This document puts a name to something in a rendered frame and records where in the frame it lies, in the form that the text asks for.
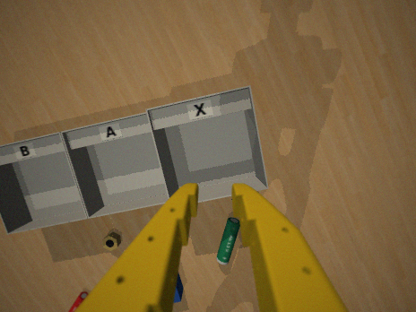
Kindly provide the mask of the red battery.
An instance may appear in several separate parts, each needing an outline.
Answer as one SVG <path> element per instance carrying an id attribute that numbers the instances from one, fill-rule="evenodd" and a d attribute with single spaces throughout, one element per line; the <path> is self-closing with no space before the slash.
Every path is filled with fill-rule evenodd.
<path id="1" fill-rule="evenodd" d="M 70 310 L 68 312 L 74 312 L 79 306 L 80 304 L 84 301 L 84 299 L 88 296 L 88 292 L 84 291 L 82 292 L 78 298 L 76 299 L 76 301 L 74 302 L 74 304 L 72 305 L 72 307 L 70 308 Z"/>

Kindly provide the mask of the blue battery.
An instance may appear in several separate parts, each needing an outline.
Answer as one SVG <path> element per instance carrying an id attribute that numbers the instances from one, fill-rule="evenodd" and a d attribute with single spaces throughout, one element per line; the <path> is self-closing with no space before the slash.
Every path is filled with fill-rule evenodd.
<path id="1" fill-rule="evenodd" d="M 182 299 L 182 294 L 183 294 L 183 284 L 182 281 L 180 279 L 179 273 L 178 273 L 178 279 L 177 279 L 177 286 L 176 286 L 176 291 L 175 291 L 175 298 L 174 298 L 174 303 L 176 302 L 180 302 Z"/>

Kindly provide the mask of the olive-yellow hex nut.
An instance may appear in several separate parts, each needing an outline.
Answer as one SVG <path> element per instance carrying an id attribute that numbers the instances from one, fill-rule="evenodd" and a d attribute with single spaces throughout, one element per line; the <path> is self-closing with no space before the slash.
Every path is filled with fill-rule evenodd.
<path id="1" fill-rule="evenodd" d="M 115 232 L 111 232 L 108 234 L 103 240 L 103 247 L 106 248 L 109 251 L 112 251 L 113 249 L 117 248 L 121 243 L 121 238 L 119 234 L 116 234 Z"/>

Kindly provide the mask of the green battery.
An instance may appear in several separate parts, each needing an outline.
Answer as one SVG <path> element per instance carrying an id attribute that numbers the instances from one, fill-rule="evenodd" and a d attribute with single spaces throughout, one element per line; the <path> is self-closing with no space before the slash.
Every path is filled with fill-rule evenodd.
<path id="1" fill-rule="evenodd" d="M 231 252 L 234 248 L 234 244 L 238 235 L 240 222 L 236 218 L 228 218 L 225 230 L 222 235 L 221 244 L 218 250 L 216 260 L 220 264 L 228 264 L 231 256 Z"/>

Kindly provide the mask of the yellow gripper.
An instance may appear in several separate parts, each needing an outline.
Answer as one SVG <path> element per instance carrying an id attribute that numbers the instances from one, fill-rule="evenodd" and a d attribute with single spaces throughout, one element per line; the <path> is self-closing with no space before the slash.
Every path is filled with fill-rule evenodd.
<path id="1" fill-rule="evenodd" d="M 74 312 L 172 312 L 198 190 L 177 190 Z M 251 186 L 231 192 L 260 312 L 349 312 L 301 231 Z"/>

